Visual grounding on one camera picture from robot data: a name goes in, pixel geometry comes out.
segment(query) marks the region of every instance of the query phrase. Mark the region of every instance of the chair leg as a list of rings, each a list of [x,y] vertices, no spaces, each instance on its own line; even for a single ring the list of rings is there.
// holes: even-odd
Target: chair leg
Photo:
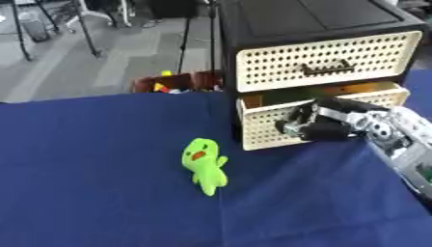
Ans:
[[[56,22],[54,21],[54,19],[48,13],[48,11],[43,6],[43,4],[41,3],[41,1],[40,0],[35,0],[35,3],[36,3],[36,5],[38,5],[38,7],[40,8],[40,10],[43,12],[43,14],[45,14],[45,16],[48,18],[49,22],[51,22],[52,26],[54,27],[54,32],[56,32],[56,34],[60,34],[59,26],[56,24]]]
[[[111,26],[112,27],[115,27],[115,28],[117,28],[118,27],[118,23],[117,23],[117,20],[113,17],[113,15],[108,11],[108,9],[107,8],[105,8],[105,7],[100,7],[102,10],[103,10],[103,12],[106,14],[106,15],[108,15],[108,17],[110,17],[110,19],[111,19]]]
[[[184,26],[184,34],[183,34],[183,42],[180,46],[180,61],[178,62],[177,73],[181,73],[181,69],[183,68],[183,60],[184,60],[184,52],[186,51],[187,39],[189,37],[189,30],[191,26],[191,18],[186,18],[185,26]]]
[[[87,29],[86,23],[84,22],[84,18],[81,14],[81,11],[79,10],[78,3],[76,2],[77,0],[71,0],[71,1],[72,1],[73,8],[75,9],[76,15],[78,16],[78,21],[81,24],[81,27],[83,29],[84,37],[86,38],[90,51],[96,58],[99,58],[101,52],[95,48],[92,38],[90,37],[89,30]]]
[[[19,40],[19,46],[21,48],[21,52],[24,55],[24,58],[30,62],[33,59],[25,47],[24,37],[22,36],[21,24],[19,23],[19,19],[18,19],[18,7],[14,0],[12,0],[11,2],[11,7],[13,12],[13,21],[15,23],[16,32],[18,33],[18,40]]]

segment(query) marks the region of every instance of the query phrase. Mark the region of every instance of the storage drawer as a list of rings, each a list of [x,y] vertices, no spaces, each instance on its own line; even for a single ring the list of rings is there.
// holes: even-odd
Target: storage drawer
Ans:
[[[409,95],[409,92],[405,88],[392,82],[318,88],[320,92],[330,92],[343,98],[355,99],[385,107],[402,105]],[[271,102],[271,100],[270,102],[268,100],[267,102],[263,102],[262,98],[264,96],[244,96],[237,100],[237,113],[242,125],[243,149],[251,151],[303,143],[299,138],[281,134],[275,127],[275,121],[283,119],[295,106],[310,102],[310,100],[291,100],[287,103],[273,104],[274,102]],[[298,96],[298,94],[293,93],[286,98],[292,98],[292,96]]]
[[[242,50],[236,55],[241,93],[393,77],[405,71],[422,32]]]

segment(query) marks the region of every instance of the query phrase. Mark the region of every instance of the perforated drawer front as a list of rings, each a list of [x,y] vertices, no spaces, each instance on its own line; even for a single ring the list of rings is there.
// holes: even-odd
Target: perforated drawer front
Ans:
[[[237,90],[253,92],[401,74],[422,32],[242,50]]]
[[[380,92],[341,96],[385,107],[402,105],[409,92],[396,86],[394,89]],[[241,99],[237,100],[237,112],[242,122],[243,149],[245,151],[267,149],[279,146],[303,143],[299,138],[281,134],[275,127],[275,121],[283,119],[295,106],[307,101],[291,102],[274,106],[246,109]]]

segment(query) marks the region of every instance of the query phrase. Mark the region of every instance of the black drawer cabinet top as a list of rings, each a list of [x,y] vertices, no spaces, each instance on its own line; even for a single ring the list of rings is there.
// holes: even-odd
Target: black drawer cabinet top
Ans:
[[[422,22],[381,0],[222,0],[230,48],[424,29]]]

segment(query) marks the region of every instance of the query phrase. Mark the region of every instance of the open drawer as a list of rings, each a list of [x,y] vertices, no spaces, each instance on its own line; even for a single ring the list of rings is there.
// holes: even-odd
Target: open drawer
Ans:
[[[314,86],[301,89],[250,93],[237,100],[245,151],[303,143],[299,138],[281,134],[275,121],[283,119],[295,106],[311,98],[339,96],[385,107],[402,105],[409,92],[392,82],[364,83],[348,86]]]

